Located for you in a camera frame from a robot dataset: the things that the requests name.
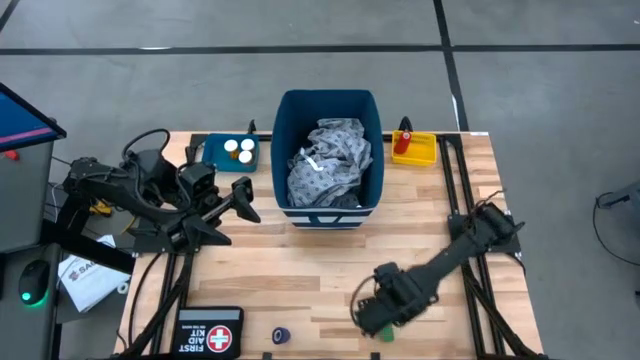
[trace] computer mouse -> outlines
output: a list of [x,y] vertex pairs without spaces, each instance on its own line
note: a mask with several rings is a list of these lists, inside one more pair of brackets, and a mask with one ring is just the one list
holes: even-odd
[[42,300],[47,293],[49,283],[49,263],[44,260],[30,262],[20,275],[18,291],[20,299],[26,305]]

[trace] blue tape roll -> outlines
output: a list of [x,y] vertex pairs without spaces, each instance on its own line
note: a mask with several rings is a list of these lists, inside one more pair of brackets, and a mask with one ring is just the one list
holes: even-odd
[[271,341],[276,345],[284,344],[289,339],[291,339],[291,333],[283,327],[277,327],[271,333]]

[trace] yellow tray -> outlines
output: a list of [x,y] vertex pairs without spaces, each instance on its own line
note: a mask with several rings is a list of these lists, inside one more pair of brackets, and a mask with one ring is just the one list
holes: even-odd
[[433,165],[436,162],[436,136],[425,132],[412,132],[407,151],[404,154],[396,154],[393,149],[403,132],[394,130],[391,135],[391,161],[404,165]]

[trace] white paper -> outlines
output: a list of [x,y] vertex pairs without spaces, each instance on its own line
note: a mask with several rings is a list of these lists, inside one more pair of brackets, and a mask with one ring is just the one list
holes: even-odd
[[[111,235],[97,241],[115,247]],[[131,276],[72,255],[58,265],[58,277],[78,311],[86,312]]]

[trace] red object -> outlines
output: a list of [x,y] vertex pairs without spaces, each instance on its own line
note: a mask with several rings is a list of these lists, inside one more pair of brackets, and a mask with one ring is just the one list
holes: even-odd
[[410,143],[411,143],[411,133],[408,131],[405,131],[402,133],[402,135],[400,135],[400,138],[398,139],[396,146],[393,148],[393,152],[396,154],[404,154],[405,152],[407,152],[407,149],[409,148]]
[[224,325],[218,325],[211,328],[207,334],[207,346],[209,347],[209,350],[214,353],[227,351],[227,349],[231,347],[232,342],[233,336],[231,335],[231,330]]
[[9,159],[11,159],[13,161],[20,160],[20,155],[18,155],[18,152],[15,151],[15,150],[5,151],[4,152],[4,156],[8,157]]

